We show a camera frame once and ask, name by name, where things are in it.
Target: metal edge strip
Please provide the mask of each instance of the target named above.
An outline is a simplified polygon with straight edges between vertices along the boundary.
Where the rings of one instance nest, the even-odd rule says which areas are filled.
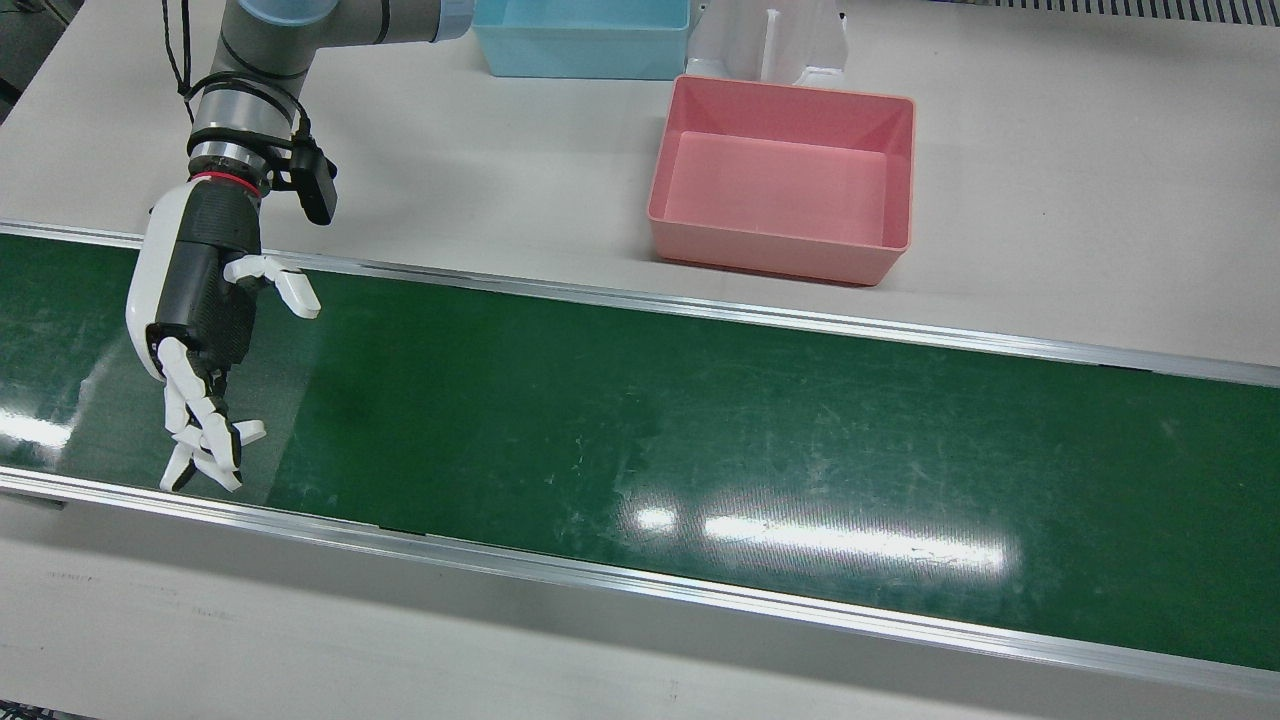
[[[8,219],[0,219],[0,232],[83,242],[90,245],[106,245],[111,247],[137,249],[141,243],[141,236],[133,233],[70,228]],[[1041,340],[980,331],[964,331],[918,323],[876,320],[870,318],[855,318],[827,313],[785,310],[762,305],[664,296],[549,281],[518,279],[502,275],[488,275],[483,273],[420,268],[416,265],[403,265],[396,263],[355,260],[349,258],[308,255],[301,252],[273,252],[273,255],[305,270],[410,281],[467,290],[503,292],[526,297],[566,300],[585,305],[600,305],[625,310],[666,313],[671,315],[708,318],[870,340],[886,340],[911,345],[925,345],[931,347],[972,350],[995,355],[1010,355],[1015,357],[1056,360],[1083,365],[1108,365],[1135,370],[1149,370],[1166,375],[1280,387],[1280,366],[1271,365],[1254,365],[1206,357],[1188,357],[1144,350],[1124,350],[1119,347],[1106,347],[1078,342]]]
[[[282,539],[351,550],[570,588],[604,589],[795,620],[943,650],[1087,670],[1114,676],[1280,700],[1280,673],[1002,630],[813,600],[777,592],[628,570],[595,562],[490,547],[262,507],[164,493],[0,466],[0,488],[24,496],[86,501],[255,532]]]

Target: black cable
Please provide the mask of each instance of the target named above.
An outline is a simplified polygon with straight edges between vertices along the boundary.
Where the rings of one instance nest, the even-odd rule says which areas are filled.
[[[307,114],[307,109],[302,106],[302,101],[298,100],[298,96],[293,95],[288,90],[284,90],[279,85],[275,85],[274,82],[271,82],[269,79],[264,79],[264,78],[261,78],[259,76],[255,76],[252,73],[244,73],[244,72],[238,72],[238,70],[221,70],[221,72],[207,74],[207,76],[200,78],[200,81],[197,81],[196,85],[191,86],[187,90],[187,94],[184,95],[184,97],[186,97],[186,100],[189,101],[191,99],[193,99],[196,96],[196,94],[198,94],[201,90],[205,90],[210,85],[212,85],[212,83],[224,83],[224,82],[225,83],[246,83],[248,86],[257,86],[257,87],[265,88],[268,92],[271,92],[271,94],[275,94],[275,95],[279,95],[279,96],[287,99],[291,105],[293,105],[294,108],[298,109],[298,129],[293,133],[294,142],[297,142],[300,140],[305,141],[305,140],[310,140],[311,138],[311,115]]]
[[[256,85],[233,79],[224,79],[224,81],[214,81],[206,83],[202,90],[205,92],[214,92],[215,90],[237,90],[239,92],[246,92],[248,95],[252,95],[253,97],[257,97],[262,102],[266,102],[268,105],[275,108],[275,111],[279,113],[285,120],[288,120],[289,126],[293,124],[293,111],[289,110],[289,108],[284,102],[280,102],[279,97],[271,95],[270,92]]]
[[[169,37],[169,0],[160,0],[160,17],[164,19],[164,51],[169,56],[169,68],[173,70],[173,79],[178,83],[178,95],[182,95],[183,105],[187,108],[187,118],[196,123],[196,114],[191,111],[191,8],[187,0],[182,0],[182,69],[178,69],[178,59],[173,54],[173,41]]]
[[[260,132],[218,127],[205,128],[193,132],[187,140],[187,152],[191,152],[202,142],[215,141],[233,142],[262,158],[270,168],[271,190],[294,190],[293,183],[284,179],[284,173],[289,173],[291,169],[288,158],[282,155],[282,152],[293,152],[297,149],[297,133],[294,133],[294,140],[284,141]],[[329,177],[338,177],[338,167],[328,159],[326,164]]]

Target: red ring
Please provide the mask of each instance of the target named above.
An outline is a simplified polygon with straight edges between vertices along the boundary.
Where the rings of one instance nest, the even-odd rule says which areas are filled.
[[[221,179],[229,179],[232,182],[242,184],[246,190],[248,190],[250,192],[252,192],[255,197],[262,197],[262,193],[257,190],[257,187],[253,186],[253,183],[248,182],[247,179],[244,179],[244,178],[242,178],[239,176],[233,176],[230,173],[219,173],[218,170],[207,170],[207,172],[204,172],[204,173],[196,173],[196,174],[191,176],[191,179],[196,179],[196,178],[221,178]]]

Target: white plastic holder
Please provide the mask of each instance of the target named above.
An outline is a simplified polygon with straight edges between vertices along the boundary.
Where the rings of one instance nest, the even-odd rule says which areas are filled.
[[[814,87],[844,79],[847,19],[836,0],[708,0],[695,9],[689,74]]]

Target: metal grate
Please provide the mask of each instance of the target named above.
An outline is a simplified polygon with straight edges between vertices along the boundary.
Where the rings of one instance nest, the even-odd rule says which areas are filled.
[[[81,715],[68,715],[56,710],[45,710],[33,705],[22,705],[0,700],[0,720],[93,720]]]
[[[975,4],[1280,27],[1276,0],[987,0]]]

